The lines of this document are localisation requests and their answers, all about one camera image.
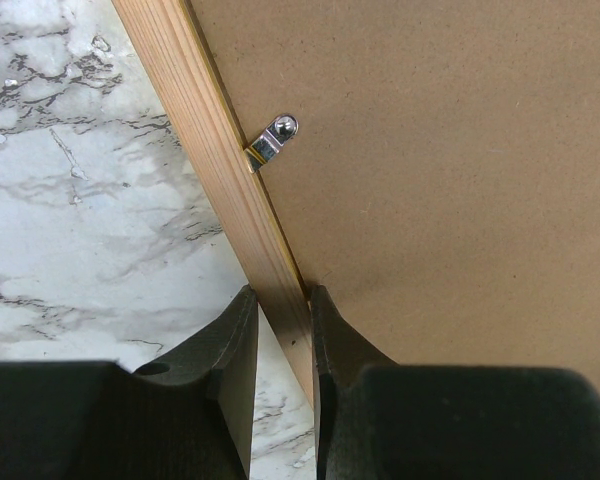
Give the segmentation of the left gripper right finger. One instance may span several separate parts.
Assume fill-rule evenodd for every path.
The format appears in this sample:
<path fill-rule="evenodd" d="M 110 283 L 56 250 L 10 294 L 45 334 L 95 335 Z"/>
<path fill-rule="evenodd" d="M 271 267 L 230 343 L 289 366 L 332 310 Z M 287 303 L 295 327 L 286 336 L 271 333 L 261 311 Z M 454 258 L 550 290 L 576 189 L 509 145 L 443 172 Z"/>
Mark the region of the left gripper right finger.
<path fill-rule="evenodd" d="M 600 396 L 566 369 L 400 365 L 311 295 L 321 479 L 600 479 Z"/>

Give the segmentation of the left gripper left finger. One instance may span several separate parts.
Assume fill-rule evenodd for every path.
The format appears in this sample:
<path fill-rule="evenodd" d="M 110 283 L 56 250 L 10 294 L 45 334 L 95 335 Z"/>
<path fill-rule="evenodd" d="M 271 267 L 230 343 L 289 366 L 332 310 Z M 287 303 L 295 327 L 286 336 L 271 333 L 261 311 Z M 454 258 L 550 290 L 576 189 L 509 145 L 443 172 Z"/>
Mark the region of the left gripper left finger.
<path fill-rule="evenodd" d="M 209 325 L 134 371 L 0 362 L 0 479 L 245 479 L 258 306 L 242 288 Z"/>

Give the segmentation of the yellow picture frame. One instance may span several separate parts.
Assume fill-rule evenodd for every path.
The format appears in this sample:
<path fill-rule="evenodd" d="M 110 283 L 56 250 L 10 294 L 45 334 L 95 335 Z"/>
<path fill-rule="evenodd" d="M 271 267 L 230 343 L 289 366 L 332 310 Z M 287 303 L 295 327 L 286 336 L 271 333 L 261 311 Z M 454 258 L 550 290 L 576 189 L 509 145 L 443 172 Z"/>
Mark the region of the yellow picture frame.
<path fill-rule="evenodd" d="M 600 1 L 119 1 L 304 387 L 306 299 L 400 363 L 600 392 Z"/>

